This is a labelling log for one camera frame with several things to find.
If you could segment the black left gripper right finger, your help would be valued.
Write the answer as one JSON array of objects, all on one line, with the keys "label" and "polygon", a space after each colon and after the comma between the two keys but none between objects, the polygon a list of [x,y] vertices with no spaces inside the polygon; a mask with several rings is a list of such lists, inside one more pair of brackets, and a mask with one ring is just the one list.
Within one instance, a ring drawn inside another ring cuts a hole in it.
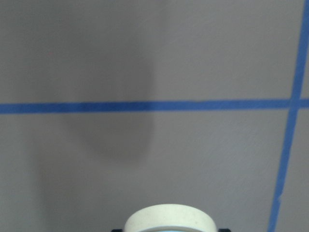
[{"label": "black left gripper right finger", "polygon": [[230,232],[229,228],[219,228],[217,232]]}]

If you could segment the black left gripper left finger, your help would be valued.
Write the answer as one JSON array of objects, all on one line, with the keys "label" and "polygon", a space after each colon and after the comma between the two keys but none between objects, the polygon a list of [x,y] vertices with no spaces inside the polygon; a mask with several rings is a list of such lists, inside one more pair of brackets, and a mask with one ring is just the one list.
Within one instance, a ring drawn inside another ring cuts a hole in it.
[{"label": "black left gripper left finger", "polygon": [[111,232],[124,232],[123,229],[112,229]]}]

